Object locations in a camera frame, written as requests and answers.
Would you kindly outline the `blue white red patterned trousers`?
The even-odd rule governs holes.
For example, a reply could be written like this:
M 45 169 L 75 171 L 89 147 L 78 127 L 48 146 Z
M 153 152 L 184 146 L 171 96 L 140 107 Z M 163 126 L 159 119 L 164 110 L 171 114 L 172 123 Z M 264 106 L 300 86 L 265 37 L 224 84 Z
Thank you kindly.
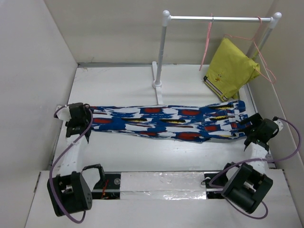
M 248 117 L 243 101 L 207 106 L 92 106 L 92 130 L 151 139 L 202 143 L 244 137 Z

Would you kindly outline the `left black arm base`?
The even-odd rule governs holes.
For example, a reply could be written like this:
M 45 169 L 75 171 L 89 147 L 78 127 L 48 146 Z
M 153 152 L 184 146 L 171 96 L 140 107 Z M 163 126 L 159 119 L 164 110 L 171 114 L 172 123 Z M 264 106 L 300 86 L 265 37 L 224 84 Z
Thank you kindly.
M 94 200 L 120 199 L 121 173 L 106 172 L 105 180 L 100 180 L 92 190 Z

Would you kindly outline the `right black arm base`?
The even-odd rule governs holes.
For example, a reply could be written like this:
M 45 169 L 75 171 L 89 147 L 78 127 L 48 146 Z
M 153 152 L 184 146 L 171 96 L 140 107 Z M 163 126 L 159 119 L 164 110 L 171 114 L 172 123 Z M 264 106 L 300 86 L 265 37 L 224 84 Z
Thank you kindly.
M 224 199 L 221 195 L 222 188 L 228 182 L 228 178 L 225 174 L 221 175 L 212 182 L 210 186 L 210 181 L 217 175 L 217 172 L 205 172 L 204 178 L 201 181 L 201 186 L 206 188 L 206 197 L 210 199 Z

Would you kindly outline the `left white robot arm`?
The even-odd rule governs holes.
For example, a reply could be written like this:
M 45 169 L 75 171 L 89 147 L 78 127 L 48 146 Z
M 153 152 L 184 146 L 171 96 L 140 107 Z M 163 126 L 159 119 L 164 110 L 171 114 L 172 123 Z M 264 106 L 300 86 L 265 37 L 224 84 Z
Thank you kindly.
M 74 223 L 92 208 L 92 189 L 105 185 L 106 177 L 101 164 L 83 166 L 83 156 L 89 144 L 93 113 L 89 104 L 73 103 L 59 107 L 54 117 L 65 122 L 67 148 L 53 162 L 49 171 L 47 190 L 55 215 L 66 216 Z

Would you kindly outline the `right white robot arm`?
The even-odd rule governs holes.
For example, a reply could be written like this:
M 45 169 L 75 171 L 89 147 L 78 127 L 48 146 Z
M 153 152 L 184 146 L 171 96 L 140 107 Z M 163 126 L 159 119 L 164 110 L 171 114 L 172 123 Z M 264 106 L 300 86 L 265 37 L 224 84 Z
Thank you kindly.
M 224 186 L 222 197 L 251 214 L 273 186 L 273 180 L 266 175 L 268 141 L 278 134 L 282 125 L 278 121 L 262 118 L 259 113 L 242 120 L 240 124 L 246 126 L 244 152 L 249 160 L 237 165 L 235 172 L 221 173 L 219 181 Z

